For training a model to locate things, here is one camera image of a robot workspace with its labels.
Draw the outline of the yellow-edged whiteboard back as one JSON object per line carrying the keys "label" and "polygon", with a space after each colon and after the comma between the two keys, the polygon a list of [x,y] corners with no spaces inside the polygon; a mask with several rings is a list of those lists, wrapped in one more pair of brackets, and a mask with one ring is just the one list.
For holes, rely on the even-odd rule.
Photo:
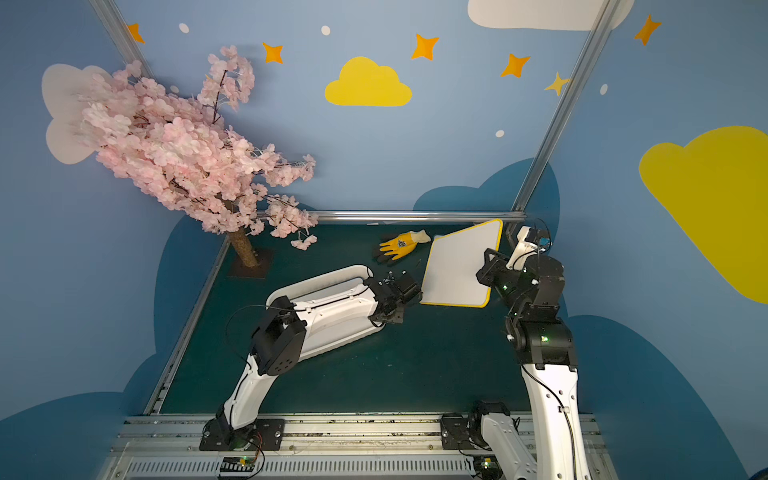
{"label": "yellow-edged whiteboard back", "polygon": [[476,278],[484,252],[497,250],[503,221],[493,219],[432,241],[421,286],[423,305],[484,308],[490,288]]}

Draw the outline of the white plastic storage box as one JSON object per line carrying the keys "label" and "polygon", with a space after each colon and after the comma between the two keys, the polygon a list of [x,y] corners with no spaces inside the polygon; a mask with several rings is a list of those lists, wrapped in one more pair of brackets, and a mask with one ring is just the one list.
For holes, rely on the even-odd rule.
{"label": "white plastic storage box", "polygon": [[307,322],[301,361],[379,331],[369,319],[378,306],[373,291],[364,284],[371,277],[368,267],[353,265],[285,286],[269,295],[268,303],[287,297],[299,318]]}

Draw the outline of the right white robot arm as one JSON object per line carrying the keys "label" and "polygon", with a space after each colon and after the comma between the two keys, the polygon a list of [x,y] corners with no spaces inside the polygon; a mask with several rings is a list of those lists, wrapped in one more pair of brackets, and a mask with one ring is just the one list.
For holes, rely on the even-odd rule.
{"label": "right white robot arm", "polygon": [[477,272],[509,311],[507,340],[525,382],[535,448],[523,442],[509,410],[500,402],[478,402],[469,415],[471,441],[489,450],[507,479],[588,479],[586,449],[577,400],[578,359],[572,333],[559,316],[565,286],[562,264],[528,253],[521,267],[488,249]]}

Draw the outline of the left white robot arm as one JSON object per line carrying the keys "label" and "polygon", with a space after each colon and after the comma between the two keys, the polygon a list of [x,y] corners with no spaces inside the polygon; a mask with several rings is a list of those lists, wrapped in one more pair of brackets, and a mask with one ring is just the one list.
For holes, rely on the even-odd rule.
{"label": "left white robot arm", "polygon": [[322,274],[274,291],[251,336],[245,367],[231,396],[203,429],[202,451],[252,443],[261,405],[275,380],[298,363],[401,324],[421,297],[407,272],[383,279],[363,265]]}

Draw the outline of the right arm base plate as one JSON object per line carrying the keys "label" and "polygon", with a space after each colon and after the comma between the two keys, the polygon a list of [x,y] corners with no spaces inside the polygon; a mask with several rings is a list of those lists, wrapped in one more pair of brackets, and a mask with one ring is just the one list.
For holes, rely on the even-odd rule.
{"label": "right arm base plate", "polygon": [[469,421],[460,413],[443,414],[439,419],[440,440],[443,450],[476,450],[469,432]]}

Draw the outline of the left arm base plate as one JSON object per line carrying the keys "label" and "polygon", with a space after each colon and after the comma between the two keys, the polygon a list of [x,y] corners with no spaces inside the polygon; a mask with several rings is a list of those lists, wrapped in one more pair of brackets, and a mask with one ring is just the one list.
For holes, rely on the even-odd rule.
{"label": "left arm base plate", "polygon": [[277,451],[285,429],[284,419],[257,419],[233,429],[223,417],[208,421],[199,443],[200,451]]}

